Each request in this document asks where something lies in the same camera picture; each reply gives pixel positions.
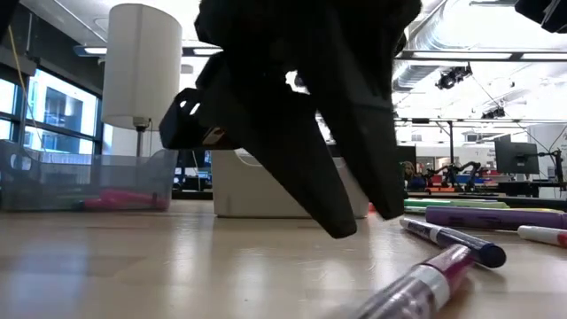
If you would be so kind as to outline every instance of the clear plastic bin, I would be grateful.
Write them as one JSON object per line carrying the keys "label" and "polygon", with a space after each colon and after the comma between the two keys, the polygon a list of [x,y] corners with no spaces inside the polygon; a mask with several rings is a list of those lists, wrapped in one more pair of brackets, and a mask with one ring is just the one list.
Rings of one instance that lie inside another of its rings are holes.
{"label": "clear plastic bin", "polygon": [[0,141],[4,211],[167,210],[177,151],[150,158],[38,152]]}

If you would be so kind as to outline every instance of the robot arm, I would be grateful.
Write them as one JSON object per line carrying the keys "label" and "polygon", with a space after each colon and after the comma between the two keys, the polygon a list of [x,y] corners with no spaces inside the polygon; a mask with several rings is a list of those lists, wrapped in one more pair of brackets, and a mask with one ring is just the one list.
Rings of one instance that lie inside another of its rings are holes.
{"label": "robot arm", "polygon": [[[420,9],[419,0],[203,0],[199,40],[223,52],[171,105],[164,147],[244,147],[332,237],[347,237],[356,223],[319,113],[377,211],[400,216],[392,63]],[[309,95],[285,84],[292,70]]]}

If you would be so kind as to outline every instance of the white lamp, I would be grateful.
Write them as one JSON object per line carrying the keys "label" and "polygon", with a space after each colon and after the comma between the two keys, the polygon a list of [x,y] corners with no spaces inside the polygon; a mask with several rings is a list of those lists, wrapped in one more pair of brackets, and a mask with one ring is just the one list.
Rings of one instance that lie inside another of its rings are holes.
{"label": "white lamp", "polygon": [[103,122],[143,132],[159,122],[179,92],[181,24],[143,4],[119,4],[110,11],[103,90]]}

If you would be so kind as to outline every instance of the ceiling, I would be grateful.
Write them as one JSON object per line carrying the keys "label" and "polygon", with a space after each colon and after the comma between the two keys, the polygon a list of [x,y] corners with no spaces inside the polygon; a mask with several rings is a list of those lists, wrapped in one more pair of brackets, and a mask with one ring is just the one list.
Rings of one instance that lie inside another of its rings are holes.
{"label": "ceiling", "polygon": [[[53,26],[84,45],[105,45],[109,11],[116,4],[160,8],[183,26],[183,40],[197,40],[193,21],[199,0],[20,0]],[[511,0],[423,0],[408,27],[407,49],[567,51],[567,35],[554,35],[514,12]],[[196,74],[205,60],[194,61]],[[480,118],[502,105],[509,117],[567,119],[563,92],[567,63],[475,62],[473,76],[449,90],[435,87],[451,64],[418,61],[395,64],[393,100],[402,117]]]}

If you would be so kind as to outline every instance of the pink marker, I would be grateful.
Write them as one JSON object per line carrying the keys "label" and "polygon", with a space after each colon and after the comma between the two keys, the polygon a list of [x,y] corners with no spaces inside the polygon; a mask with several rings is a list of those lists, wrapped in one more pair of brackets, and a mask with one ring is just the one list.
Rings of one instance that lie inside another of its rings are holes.
{"label": "pink marker", "polygon": [[473,263],[469,248],[452,245],[372,296],[351,318],[432,319],[449,301]]}
{"label": "pink marker", "polygon": [[567,230],[558,230],[536,226],[520,226],[520,228],[517,229],[517,234],[522,239],[533,240],[567,248]]}

